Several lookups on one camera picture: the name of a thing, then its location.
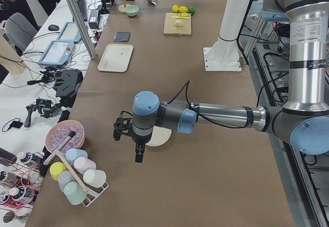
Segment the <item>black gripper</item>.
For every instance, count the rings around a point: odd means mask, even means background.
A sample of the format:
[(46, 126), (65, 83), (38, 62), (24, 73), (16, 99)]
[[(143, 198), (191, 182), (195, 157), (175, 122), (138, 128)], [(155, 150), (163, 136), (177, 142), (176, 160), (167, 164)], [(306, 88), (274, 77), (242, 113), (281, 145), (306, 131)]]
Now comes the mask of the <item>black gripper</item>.
[(121, 111), (119, 117), (114, 123), (114, 140), (119, 141), (122, 135), (131, 137), (136, 143), (135, 162), (142, 163), (145, 147), (145, 137), (142, 137), (133, 131), (132, 114), (128, 111)]

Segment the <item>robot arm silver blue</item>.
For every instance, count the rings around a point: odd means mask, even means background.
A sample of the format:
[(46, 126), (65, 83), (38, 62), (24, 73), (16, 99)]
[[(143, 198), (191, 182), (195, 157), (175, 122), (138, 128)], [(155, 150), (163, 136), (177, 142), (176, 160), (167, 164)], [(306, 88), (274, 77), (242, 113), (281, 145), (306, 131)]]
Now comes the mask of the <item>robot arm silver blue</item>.
[(189, 134), (209, 122), (227, 128), (254, 128), (275, 135), (308, 154), (328, 152), (328, 105), (324, 101), (327, 67), (328, 0), (264, 0), (267, 21), (290, 21), (288, 100), (282, 107), (233, 107), (172, 99), (162, 102), (151, 91), (135, 95), (130, 118), (117, 118), (114, 139), (135, 143), (136, 162), (143, 160), (153, 128)]

